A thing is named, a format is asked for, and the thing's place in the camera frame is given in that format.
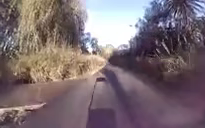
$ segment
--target sky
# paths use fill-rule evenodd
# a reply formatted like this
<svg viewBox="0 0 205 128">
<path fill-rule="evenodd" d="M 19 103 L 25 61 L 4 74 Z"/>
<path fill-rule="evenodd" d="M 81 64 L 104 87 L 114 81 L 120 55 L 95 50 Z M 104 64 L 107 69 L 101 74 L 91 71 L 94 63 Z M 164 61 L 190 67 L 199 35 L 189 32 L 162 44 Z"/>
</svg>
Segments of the sky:
<svg viewBox="0 0 205 128">
<path fill-rule="evenodd" d="M 98 38 L 100 45 L 118 47 L 128 44 L 136 33 L 134 25 L 143 17 L 151 0 L 86 0 L 86 32 Z"/>
</svg>

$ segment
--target wet road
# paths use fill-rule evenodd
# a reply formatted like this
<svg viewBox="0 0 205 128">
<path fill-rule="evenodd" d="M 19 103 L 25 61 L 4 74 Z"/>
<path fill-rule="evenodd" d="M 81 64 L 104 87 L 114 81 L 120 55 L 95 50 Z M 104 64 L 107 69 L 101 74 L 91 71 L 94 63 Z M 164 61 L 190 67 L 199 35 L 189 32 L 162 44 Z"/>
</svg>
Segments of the wet road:
<svg viewBox="0 0 205 128">
<path fill-rule="evenodd" d="M 28 117 L 20 128 L 205 128 L 205 95 L 157 90 L 107 65 Z"/>
</svg>

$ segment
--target shrub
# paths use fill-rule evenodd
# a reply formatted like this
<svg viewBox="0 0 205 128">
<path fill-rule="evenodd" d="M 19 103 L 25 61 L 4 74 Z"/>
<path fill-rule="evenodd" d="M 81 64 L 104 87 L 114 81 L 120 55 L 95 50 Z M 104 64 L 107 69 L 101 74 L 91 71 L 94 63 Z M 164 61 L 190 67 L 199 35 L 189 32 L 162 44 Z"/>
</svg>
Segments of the shrub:
<svg viewBox="0 0 205 128">
<path fill-rule="evenodd" d="M 36 83 L 76 78 L 104 64 L 105 61 L 98 56 L 48 46 L 38 52 L 19 55 L 10 66 L 19 79 Z"/>
</svg>

